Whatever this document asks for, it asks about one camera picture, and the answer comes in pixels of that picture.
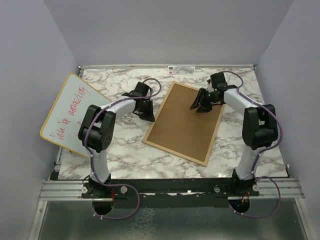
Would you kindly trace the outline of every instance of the table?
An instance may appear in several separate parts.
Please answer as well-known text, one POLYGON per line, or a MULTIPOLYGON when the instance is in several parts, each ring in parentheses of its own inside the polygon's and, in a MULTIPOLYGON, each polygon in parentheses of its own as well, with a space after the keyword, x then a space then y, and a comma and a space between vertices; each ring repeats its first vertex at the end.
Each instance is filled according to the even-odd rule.
MULTIPOLYGON (((124 92, 133 90, 138 81, 156 78, 162 84, 162 91, 153 98, 154 115, 173 81, 185 83, 195 88, 205 88, 211 74, 229 70, 240 74, 244 80, 241 91, 252 99, 263 102, 260 88, 252 67, 197 67, 195 75, 169 75, 167 69, 119 68, 85 69, 82 78, 92 87, 116 100, 124 92)), ((236 76, 226 74, 228 84, 239 85, 236 76)), ((155 82, 148 84, 157 90, 155 82)), ((172 155, 142 142, 150 122, 143 121, 134 114, 117 120, 113 140, 107 149, 108 167, 113 179, 162 179, 162 178, 228 178, 239 164, 244 142, 242 140, 243 116, 226 105, 215 138, 211 156, 206 167, 172 155)), ((89 159, 62 149, 62 164, 59 180, 79 180, 90 173, 89 159)), ((267 151, 257 167, 257 176, 287 177, 286 167, 280 149, 267 151)))

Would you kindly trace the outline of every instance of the wooden frame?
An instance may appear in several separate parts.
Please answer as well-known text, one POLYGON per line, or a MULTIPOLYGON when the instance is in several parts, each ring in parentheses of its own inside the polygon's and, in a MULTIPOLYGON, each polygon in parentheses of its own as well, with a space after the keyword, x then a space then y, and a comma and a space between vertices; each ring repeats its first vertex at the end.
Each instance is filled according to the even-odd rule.
MULTIPOLYGON (((156 121, 157 121, 157 118, 158 118, 159 114, 161 113, 162 108, 163 108, 164 105, 166 104, 166 101, 167 101, 167 99, 168 99, 168 96, 169 96, 170 93, 171 93, 171 90, 173 89, 173 87, 174 87, 175 85, 180 85, 180 86, 187 87, 187 88, 190 88, 190 89, 193 89, 193 90, 197 90, 197 91, 199 90, 199 89, 197 89, 197 88, 195 88, 195 87, 186 85, 186 84, 184 84, 184 83, 180 83, 180 82, 177 82, 177 81, 173 81, 173 82, 172 82, 172 85, 170 86, 170 88, 169 88, 169 90, 168 90, 168 92, 167 92, 167 94, 166 94, 166 96, 165 96, 164 99, 163 99, 163 102, 162 102, 162 104, 161 104, 158 112, 157 112, 156 115, 155 115, 156 121)), ((215 142, 215 138, 216 138, 216 135, 217 135, 217 131, 218 131, 218 128, 219 128, 219 126, 220 126, 220 122, 221 122, 221 117, 222 117, 223 111, 224 111, 224 105, 221 107, 221 110, 220 110, 220 113, 219 113, 219 116, 218 116, 218 120, 217 120, 217 122, 216 122, 214 131, 213 131, 213 135, 212 135, 211 141, 210 141, 210 143, 209 143, 209 148, 208 148, 208 151, 207 151, 207 153, 206 153, 206 156, 205 156, 205 160, 204 160, 204 161, 197 160, 197 159, 195 159, 195 158, 193 158, 193 157, 184 155, 184 154, 182 154, 182 153, 180 153, 180 152, 171 150, 171 149, 169 149, 169 148, 166 148, 166 147, 163 147, 163 146, 158 145, 158 144, 156 144, 156 143, 153 143, 153 142, 151 142, 151 141, 148 141, 147 139, 148 139, 148 137, 149 137, 149 135, 150 135, 150 133, 151 133, 154 125, 155 125, 155 122, 153 122, 153 123, 151 124, 151 126, 149 127, 148 131, 147 131, 146 134, 145 134, 145 137, 144 137, 144 139, 143 139, 143 142, 146 143, 146 144, 148 144, 148 145, 151 145, 151 146, 153 146, 153 147, 156 147, 156 148, 158 148, 158 149, 161 149, 161 150, 163 150, 163 151, 166 151, 166 152, 168 152, 168 153, 171 153, 171 154, 173 154, 173 155, 176 155, 176 156, 182 157, 182 158, 184 158, 184 159, 190 160, 190 161, 192 161, 192 162, 194 162, 194 163, 200 164, 200 165, 202 165, 202 166, 207 166, 209 157, 210 157, 210 155, 211 155, 211 150, 212 150, 212 147, 213 147, 214 142, 215 142)))

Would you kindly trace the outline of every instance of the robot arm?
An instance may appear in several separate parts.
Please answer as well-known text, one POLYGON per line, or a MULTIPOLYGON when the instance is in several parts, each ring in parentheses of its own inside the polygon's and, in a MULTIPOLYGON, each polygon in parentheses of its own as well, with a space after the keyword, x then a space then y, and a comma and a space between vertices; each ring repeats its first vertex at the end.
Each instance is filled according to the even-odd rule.
MULTIPOLYGON (((229 104, 243 115, 242 138, 246 146, 235 173, 239 180, 250 180, 262 157, 261 150, 270 147, 278 138, 277 122, 265 109, 243 98, 235 85, 228 85, 223 72, 211 75, 207 82, 207 88, 200 88, 190 109, 198 108, 197 113, 207 113, 213 105, 229 104)), ((273 105, 264 107, 276 114, 273 105)))
MULTIPOLYGON (((131 97, 147 97, 152 94, 152 89, 145 83, 138 82, 135 89, 129 93, 124 93, 118 100, 123 100, 118 104, 113 105, 112 102, 103 105, 95 106, 91 105, 86 111, 84 119, 82 121, 78 138, 82 141, 82 145, 85 146, 85 137, 88 132, 88 128, 95 118, 95 116, 101 111, 101 109, 110 106, 105 110, 97 119, 93 128, 89 132, 87 145, 93 150, 93 166, 103 183, 110 181, 111 175, 107 164, 107 152, 109 147, 115 121, 122 116, 134 113, 139 116, 140 119, 154 122, 153 102, 149 98, 146 99, 127 99, 131 97)), ((93 172, 90 174, 90 181, 99 182, 93 172)))

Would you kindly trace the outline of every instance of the marble tabletop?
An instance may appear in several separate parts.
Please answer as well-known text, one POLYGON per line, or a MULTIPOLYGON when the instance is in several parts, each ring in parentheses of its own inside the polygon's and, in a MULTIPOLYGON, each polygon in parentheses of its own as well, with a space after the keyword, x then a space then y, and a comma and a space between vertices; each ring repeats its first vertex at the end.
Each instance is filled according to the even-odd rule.
MULTIPOLYGON (((241 91, 252 99, 263 102, 260 88, 253 68, 197 68, 195 75, 169 75, 163 68, 127 69, 86 69, 83 79, 112 101, 124 92, 133 90, 138 81, 156 78, 162 84, 162 91, 153 98, 156 115, 164 96, 173 81, 185 83, 195 88, 206 87, 211 74, 229 70, 240 74, 244 80, 241 91)), ((228 84, 239 85, 236 76, 226 74, 228 84)), ((154 91, 158 85, 148 82, 154 91)), ((239 164, 244 142, 242 140, 243 116, 234 108, 226 105, 212 152, 206 167, 175 156, 142 142, 150 122, 127 114, 117 120, 113 140, 107 149, 108 167, 113 179, 162 179, 162 178, 226 178, 239 164)), ((90 173, 89 159, 66 149, 62 149, 62 164, 59 180, 79 180, 90 173)), ((280 149, 267 151, 257 167, 257 176, 287 177, 280 149)))

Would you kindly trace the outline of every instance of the white wall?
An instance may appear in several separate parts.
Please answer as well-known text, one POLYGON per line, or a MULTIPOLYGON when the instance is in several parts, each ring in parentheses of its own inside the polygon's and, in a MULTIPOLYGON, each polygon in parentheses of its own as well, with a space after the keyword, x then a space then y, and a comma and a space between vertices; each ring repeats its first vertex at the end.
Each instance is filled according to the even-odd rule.
POLYGON ((79 65, 257 64, 291 0, 44 0, 79 65))
POLYGON ((293 2, 257 66, 257 79, 283 125, 281 152, 300 179, 320 238, 319 10, 319 0, 293 2))
POLYGON ((40 138, 77 64, 42 0, 0 1, 0 238, 27 239, 58 147, 40 138))

